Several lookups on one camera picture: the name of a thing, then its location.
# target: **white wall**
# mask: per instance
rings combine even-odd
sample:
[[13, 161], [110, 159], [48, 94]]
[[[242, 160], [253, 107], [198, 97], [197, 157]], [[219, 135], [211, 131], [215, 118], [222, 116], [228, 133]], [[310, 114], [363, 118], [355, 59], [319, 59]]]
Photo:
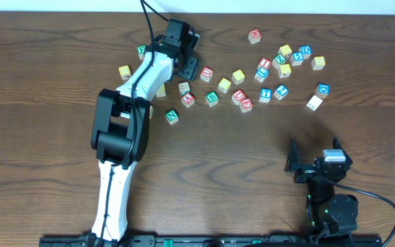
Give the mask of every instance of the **white wall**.
[[[395, 14], [395, 0], [146, 0], [159, 12]], [[0, 10], [140, 12], [138, 0], [0, 0]]]

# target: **toy block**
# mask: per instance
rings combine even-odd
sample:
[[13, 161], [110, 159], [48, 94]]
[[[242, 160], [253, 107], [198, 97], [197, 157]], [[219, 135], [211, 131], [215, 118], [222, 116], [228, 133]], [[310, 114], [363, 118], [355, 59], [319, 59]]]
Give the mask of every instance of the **toy block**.
[[285, 85], [281, 84], [277, 89], [275, 89], [274, 96], [278, 100], [282, 100], [289, 93], [289, 89]]
[[181, 102], [185, 107], [189, 108], [195, 103], [195, 98], [191, 93], [185, 93], [184, 96], [181, 97]]
[[183, 96], [186, 93], [191, 92], [190, 85], [188, 82], [179, 83], [178, 86], [179, 86], [179, 92], [181, 93], [181, 96]]
[[158, 89], [158, 92], [156, 92], [157, 97], [165, 97], [165, 85], [162, 84], [161, 87]]
[[271, 61], [269, 61], [269, 60], [266, 59], [266, 58], [262, 58], [262, 59], [260, 60], [260, 63], [259, 63], [259, 66], [257, 67], [257, 69], [265, 68], [265, 69], [269, 70], [269, 67], [270, 67], [270, 66], [271, 66]]
[[252, 107], [254, 106], [252, 104], [252, 101], [250, 98], [243, 99], [242, 101], [240, 101], [239, 105], [240, 105], [241, 112], [243, 112], [243, 113], [246, 113], [247, 111], [252, 110]]
[[272, 61], [272, 66], [274, 66], [275, 69], [278, 69], [282, 64], [285, 63], [286, 63], [286, 58], [282, 55], [277, 55]]
[[329, 90], [330, 88], [327, 84], [319, 84], [316, 87], [315, 95], [324, 99], [325, 97], [327, 97]]
[[138, 52], [138, 57], [140, 57], [140, 60], [144, 59], [145, 45], [138, 46], [136, 51]]
[[232, 94], [232, 97], [231, 97], [232, 101], [233, 101], [234, 104], [236, 104], [236, 105], [239, 105], [239, 102], [242, 101], [242, 100], [244, 100], [245, 98], [246, 98], [246, 95], [245, 95], [245, 93], [244, 93], [241, 89], [235, 91], [235, 92]]
[[149, 111], [149, 118], [150, 119], [152, 118], [153, 114], [154, 114], [154, 107], [150, 106], [150, 111]]
[[210, 82], [211, 78], [213, 77], [213, 72], [214, 71], [212, 69], [204, 67], [204, 69], [200, 73], [200, 79], [206, 82]]
[[234, 84], [238, 85], [241, 84], [245, 80], [245, 74], [242, 70], [238, 70], [232, 73], [232, 81]]
[[292, 49], [289, 45], [283, 45], [278, 50], [278, 54], [284, 56], [285, 58], [289, 58], [292, 55]]
[[168, 113], [166, 113], [165, 118], [167, 119], [170, 125], [179, 121], [178, 113], [175, 110], [170, 110]]
[[230, 80], [223, 78], [219, 83], [219, 91], [222, 93], [227, 93], [230, 90], [231, 82]]
[[310, 49], [310, 46], [304, 45], [299, 48], [298, 52], [301, 52], [302, 58], [307, 59], [310, 58], [310, 55], [312, 54], [312, 49]]
[[322, 103], [322, 99], [319, 98], [318, 96], [314, 95], [309, 102], [307, 102], [307, 107], [309, 107], [312, 110], [316, 110], [318, 106]]
[[120, 72], [121, 79], [123, 80], [129, 80], [129, 78], [132, 76], [128, 65], [119, 67], [118, 71]]
[[280, 78], [289, 77], [291, 73], [292, 73], [291, 66], [288, 64], [282, 64], [280, 68], [278, 68], [278, 76], [280, 76]]
[[260, 31], [259, 30], [252, 30], [248, 35], [248, 39], [250, 40], [251, 44], [260, 42], [260, 39], [261, 39]]
[[293, 52], [291, 56], [291, 65], [292, 66], [298, 66], [302, 64], [302, 61], [304, 58], [302, 58], [301, 52]]
[[206, 95], [205, 101], [210, 107], [212, 107], [219, 103], [219, 96], [217, 96], [216, 92], [213, 91]]
[[323, 56], [320, 57], [314, 57], [312, 59], [312, 69], [313, 70], [320, 70], [326, 66], [326, 60], [324, 59]]
[[260, 91], [260, 102], [269, 102], [272, 97], [271, 89], [261, 89]]
[[260, 68], [256, 73], [255, 73], [255, 78], [259, 82], [263, 82], [267, 75], [269, 75], [269, 71], [265, 68]]

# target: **yellow block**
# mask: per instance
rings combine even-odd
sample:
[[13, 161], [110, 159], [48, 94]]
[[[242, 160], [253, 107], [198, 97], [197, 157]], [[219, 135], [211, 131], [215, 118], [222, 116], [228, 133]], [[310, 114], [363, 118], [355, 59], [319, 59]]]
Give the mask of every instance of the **yellow block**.
[[118, 71], [120, 72], [121, 79], [123, 79], [123, 80], [128, 80], [130, 78], [130, 76], [132, 75], [130, 73], [130, 69], [129, 69], [128, 65], [119, 67]]

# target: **wood grain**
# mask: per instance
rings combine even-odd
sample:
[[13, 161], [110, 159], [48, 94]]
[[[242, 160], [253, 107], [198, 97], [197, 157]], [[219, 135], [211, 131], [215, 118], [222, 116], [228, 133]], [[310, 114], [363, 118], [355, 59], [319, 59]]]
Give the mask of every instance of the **wood grain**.
[[[166, 23], [150, 15], [155, 34]], [[201, 35], [197, 56], [215, 70], [212, 82], [191, 83], [196, 103], [180, 103], [177, 84], [153, 100], [149, 146], [132, 179], [130, 228], [159, 234], [266, 234], [308, 227], [305, 185], [283, 172], [289, 140], [311, 161], [338, 137], [355, 162], [342, 181], [395, 202], [395, 16], [169, 14]], [[259, 44], [248, 31], [260, 28]], [[133, 70], [136, 46], [149, 42], [142, 14], [0, 12], [0, 246], [37, 246], [43, 235], [78, 235], [93, 224], [99, 171], [89, 138], [102, 88]], [[262, 57], [281, 45], [310, 45], [327, 65], [308, 62], [262, 84], [253, 79]], [[204, 96], [242, 69], [246, 81]], [[318, 83], [331, 94], [316, 110], [305, 104]], [[290, 90], [281, 102], [259, 103], [262, 86]], [[242, 114], [230, 93], [255, 103]], [[170, 126], [166, 110], [180, 121]], [[357, 233], [386, 238], [393, 209], [359, 199]], [[395, 246], [395, 238], [390, 246]]]

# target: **letter on block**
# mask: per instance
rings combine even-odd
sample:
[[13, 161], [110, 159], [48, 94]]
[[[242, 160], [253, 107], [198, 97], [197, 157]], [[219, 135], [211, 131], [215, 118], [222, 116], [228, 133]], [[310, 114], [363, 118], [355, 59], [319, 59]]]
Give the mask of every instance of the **letter on block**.
[[322, 99], [314, 95], [307, 103], [307, 107], [309, 107], [312, 110], [316, 110], [316, 108], [318, 108], [318, 106], [320, 106], [321, 103], [322, 103]]
[[213, 72], [214, 71], [212, 69], [204, 67], [204, 69], [200, 73], [200, 79], [206, 82], [210, 82], [211, 78], [213, 77]]
[[286, 63], [286, 58], [282, 55], [277, 55], [272, 61], [272, 66], [274, 66], [275, 69], [278, 69], [282, 64], [285, 63]]
[[186, 93], [184, 96], [181, 97], [182, 104], [189, 108], [195, 103], [195, 98], [190, 93]]
[[141, 59], [144, 59], [144, 51], [145, 51], [145, 45], [140, 45], [136, 48], [136, 51], [138, 52], [138, 57]]
[[330, 88], [327, 84], [319, 84], [316, 87], [315, 94], [316, 94], [316, 96], [324, 99], [325, 97], [327, 97], [329, 90], [330, 90]]
[[305, 45], [305, 46], [301, 46], [298, 52], [301, 52], [302, 58], [307, 59], [310, 58], [310, 55], [312, 54], [312, 49], [310, 49], [310, 46]]
[[232, 97], [231, 97], [232, 101], [233, 101], [234, 104], [236, 104], [236, 105], [239, 105], [239, 102], [242, 101], [242, 100], [244, 100], [245, 98], [246, 98], [246, 95], [245, 95], [245, 93], [244, 93], [241, 89], [235, 91], [235, 92], [232, 94]]
[[250, 98], [240, 101], [240, 109], [241, 109], [241, 112], [243, 112], [243, 113], [246, 113], [247, 111], [252, 110], [253, 106], [254, 105], [252, 104], [252, 101]]
[[213, 91], [213, 92], [207, 94], [205, 98], [206, 98], [206, 99], [205, 99], [206, 103], [207, 103], [210, 107], [216, 105], [217, 103], [219, 103], [219, 96], [217, 96], [217, 94], [216, 94], [215, 91]]
[[248, 35], [248, 39], [250, 40], [251, 44], [255, 44], [260, 42], [261, 33], [259, 30], [252, 30]]
[[274, 96], [278, 100], [282, 100], [289, 93], [289, 89], [285, 85], [281, 84], [277, 89], [275, 89]]
[[189, 85], [188, 82], [179, 83], [178, 86], [179, 86], [179, 92], [181, 93], [181, 96], [183, 96], [186, 93], [190, 93], [191, 92], [190, 85]]
[[285, 58], [289, 58], [292, 55], [292, 49], [289, 45], [283, 45], [278, 50], [278, 54], [284, 56]]
[[245, 80], [245, 74], [242, 70], [238, 70], [232, 73], [232, 81], [234, 84], [238, 85], [241, 84]]
[[326, 66], [326, 60], [324, 57], [314, 57], [312, 60], [312, 69], [320, 70]]
[[260, 91], [260, 102], [269, 102], [272, 97], [271, 89], [261, 89]]
[[280, 78], [289, 77], [291, 73], [292, 73], [291, 66], [288, 64], [282, 64], [280, 68], [278, 68], [278, 76], [280, 76]]
[[271, 61], [269, 61], [266, 58], [262, 58], [257, 69], [265, 68], [265, 69], [269, 70], [270, 66], [271, 66]]
[[302, 58], [301, 52], [293, 52], [291, 56], [291, 64], [292, 66], [298, 66], [302, 64], [302, 61], [304, 58]]
[[166, 113], [165, 118], [170, 125], [176, 123], [179, 120], [178, 113], [175, 110], [170, 110], [168, 113]]
[[259, 81], [259, 82], [263, 82], [267, 75], [269, 75], [269, 71], [267, 69], [264, 68], [260, 68], [256, 73], [255, 73], [255, 78]]
[[222, 93], [227, 93], [230, 90], [231, 82], [230, 80], [223, 78], [219, 83], [219, 91]]
[[161, 87], [158, 89], [158, 92], [156, 92], [157, 97], [165, 97], [165, 85], [162, 84]]
[[119, 67], [118, 71], [120, 72], [121, 79], [123, 80], [129, 80], [130, 76], [132, 76], [128, 65]]

